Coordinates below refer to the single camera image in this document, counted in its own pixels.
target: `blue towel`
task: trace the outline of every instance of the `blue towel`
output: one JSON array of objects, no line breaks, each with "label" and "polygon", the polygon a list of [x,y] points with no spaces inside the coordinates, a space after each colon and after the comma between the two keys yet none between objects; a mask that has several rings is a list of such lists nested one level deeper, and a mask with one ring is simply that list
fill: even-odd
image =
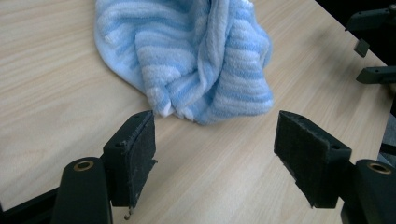
[{"label": "blue towel", "polygon": [[96,47],[157,114],[201,124],[266,113],[272,44],[248,0],[97,0]]}]

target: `brass ring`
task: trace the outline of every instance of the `brass ring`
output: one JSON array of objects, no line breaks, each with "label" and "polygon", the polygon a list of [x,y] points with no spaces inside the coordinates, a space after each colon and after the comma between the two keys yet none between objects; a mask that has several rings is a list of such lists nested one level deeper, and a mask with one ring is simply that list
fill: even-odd
[{"label": "brass ring", "polygon": [[386,167],[386,166],[384,166],[384,165],[382,165],[380,163],[377,163],[377,162],[372,162],[372,161],[371,162],[367,162],[367,166],[371,170],[373,170],[373,171],[375,171],[377,173],[380,173],[382,175],[390,175],[390,174],[392,174],[392,171],[388,167]]},{"label": "brass ring", "polygon": [[73,169],[77,172],[86,171],[93,167],[93,161],[81,161],[77,163]]}]

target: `light blue cloth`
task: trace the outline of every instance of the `light blue cloth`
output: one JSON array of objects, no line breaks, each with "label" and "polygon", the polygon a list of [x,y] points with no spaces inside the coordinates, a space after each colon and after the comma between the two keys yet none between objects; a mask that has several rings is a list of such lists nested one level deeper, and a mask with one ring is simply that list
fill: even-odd
[{"label": "light blue cloth", "polygon": [[97,0],[105,63],[152,109],[201,124],[266,113],[272,44],[248,0]]}]

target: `wood grain surface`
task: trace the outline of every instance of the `wood grain surface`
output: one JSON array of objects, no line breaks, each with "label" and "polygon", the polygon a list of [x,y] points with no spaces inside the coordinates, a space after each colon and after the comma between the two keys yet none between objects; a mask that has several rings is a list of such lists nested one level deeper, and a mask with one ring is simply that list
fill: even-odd
[{"label": "wood grain surface", "polygon": [[[274,54],[265,68],[275,106],[266,115],[200,126],[156,118],[155,159],[129,221],[115,223],[341,223],[309,206],[274,154],[279,110],[313,120],[375,159],[392,93],[355,80],[383,65],[353,51],[356,38],[314,0],[254,1]],[[100,156],[146,97],[113,74],[93,43],[92,0],[0,1],[0,202],[5,209],[59,186],[71,161]]]}]

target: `table surface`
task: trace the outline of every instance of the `table surface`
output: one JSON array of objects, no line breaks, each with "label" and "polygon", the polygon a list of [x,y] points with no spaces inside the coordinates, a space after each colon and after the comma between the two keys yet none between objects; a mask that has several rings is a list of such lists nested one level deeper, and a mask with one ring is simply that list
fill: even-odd
[{"label": "table surface", "polygon": [[[275,106],[266,115],[200,126],[156,118],[154,166],[130,221],[115,223],[340,223],[309,206],[274,154],[279,110],[301,114],[375,159],[389,116],[388,87],[355,80],[356,39],[314,0],[255,1],[274,54],[264,69]],[[0,201],[5,209],[59,186],[63,168],[100,156],[146,97],[102,62],[94,1],[0,1]]]}]

